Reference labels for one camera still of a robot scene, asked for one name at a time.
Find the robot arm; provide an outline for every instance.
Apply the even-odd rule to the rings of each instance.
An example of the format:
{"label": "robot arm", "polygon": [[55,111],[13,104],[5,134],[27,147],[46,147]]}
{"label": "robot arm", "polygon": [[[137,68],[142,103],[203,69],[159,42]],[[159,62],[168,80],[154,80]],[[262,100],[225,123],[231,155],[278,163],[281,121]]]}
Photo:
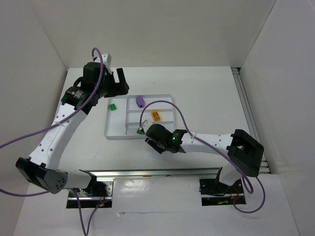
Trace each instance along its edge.
{"label": "robot arm", "polygon": [[110,69],[110,55],[104,54],[102,59],[104,67],[101,83],[90,102],[76,115],[66,122],[60,123],[61,120],[77,110],[92,94],[100,75],[100,58],[94,58],[93,62],[87,63],[83,68],[83,76],[78,78],[74,85],[65,92],[61,100],[62,104],[53,121],[53,125],[56,123],[59,125],[46,133],[28,158],[20,157],[16,162],[16,167],[29,182],[51,193],[56,194],[64,188],[82,188],[87,192],[93,192],[98,185],[102,184],[96,182],[96,177],[88,172],[58,170],[61,156],[72,135],[89,114],[91,108],[96,106],[98,100],[102,97],[128,93],[129,86],[126,83],[123,69],[117,69],[119,83],[116,83]]}
{"label": "robot arm", "polygon": [[[217,154],[216,151],[196,140],[194,136],[190,136],[186,130],[177,129],[171,133],[164,126],[152,124],[147,120],[143,122],[142,130],[147,136],[146,143],[160,154],[164,151]],[[195,134],[195,137],[203,139],[226,154],[245,175],[258,176],[264,147],[244,130],[237,129],[234,134],[225,135]],[[228,163],[218,172],[217,180],[232,186],[241,176],[235,167]]]}

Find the purple object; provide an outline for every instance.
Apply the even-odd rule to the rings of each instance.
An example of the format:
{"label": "purple object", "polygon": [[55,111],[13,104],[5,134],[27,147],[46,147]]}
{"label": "purple object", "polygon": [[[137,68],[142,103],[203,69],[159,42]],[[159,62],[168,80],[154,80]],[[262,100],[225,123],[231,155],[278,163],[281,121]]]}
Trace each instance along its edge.
{"label": "purple object", "polygon": [[136,97],[136,103],[139,108],[144,108],[144,99],[141,96]]}

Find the white tray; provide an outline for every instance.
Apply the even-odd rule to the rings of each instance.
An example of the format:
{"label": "white tray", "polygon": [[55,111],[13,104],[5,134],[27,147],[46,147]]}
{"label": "white tray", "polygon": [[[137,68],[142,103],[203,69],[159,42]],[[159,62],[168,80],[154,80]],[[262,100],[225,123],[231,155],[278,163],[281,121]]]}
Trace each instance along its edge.
{"label": "white tray", "polygon": [[[108,98],[106,121],[104,135],[108,140],[119,139],[145,139],[145,135],[137,134],[139,128],[140,115],[143,108],[136,104],[136,97],[142,96],[145,106],[150,102],[165,100],[173,102],[171,94],[153,94],[153,95],[124,95]],[[110,104],[115,104],[116,110],[109,109]],[[153,122],[152,111],[157,111],[161,121]],[[170,132],[175,130],[174,108],[167,103],[156,103],[148,107],[142,117],[144,120],[152,121],[163,125]]]}

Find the white wall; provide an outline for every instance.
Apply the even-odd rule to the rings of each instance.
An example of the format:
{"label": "white wall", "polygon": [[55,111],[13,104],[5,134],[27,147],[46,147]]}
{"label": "white wall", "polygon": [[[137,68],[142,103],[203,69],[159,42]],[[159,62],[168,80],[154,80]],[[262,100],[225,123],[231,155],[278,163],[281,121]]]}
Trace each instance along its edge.
{"label": "white wall", "polygon": [[[0,1],[0,143],[50,124],[65,78],[65,67],[31,8],[23,0]],[[15,168],[40,136],[0,150],[0,188],[26,193]],[[1,235],[13,235],[23,198],[0,193]]]}
{"label": "white wall", "polygon": [[277,0],[241,69],[298,230],[315,235],[315,0]]}
{"label": "white wall", "polygon": [[275,0],[29,0],[67,67],[242,65]]}

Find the red wire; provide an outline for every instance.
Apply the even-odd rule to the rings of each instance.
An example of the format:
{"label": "red wire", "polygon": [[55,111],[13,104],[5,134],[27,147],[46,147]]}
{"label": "red wire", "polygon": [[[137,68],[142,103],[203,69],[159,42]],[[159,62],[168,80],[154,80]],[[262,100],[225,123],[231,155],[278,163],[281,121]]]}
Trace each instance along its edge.
{"label": "red wire", "polygon": [[97,190],[98,190],[98,192],[99,192],[99,201],[98,201],[98,204],[100,204],[100,201],[102,200],[102,192],[100,191],[99,188],[98,188]]}
{"label": "red wire", "polygon": [[240,192],[237,190],[237,188],[236,187],[233,187],[234,189],[235,189],[235,191],[237,192],[237,196],[239,196],[240,195]]}

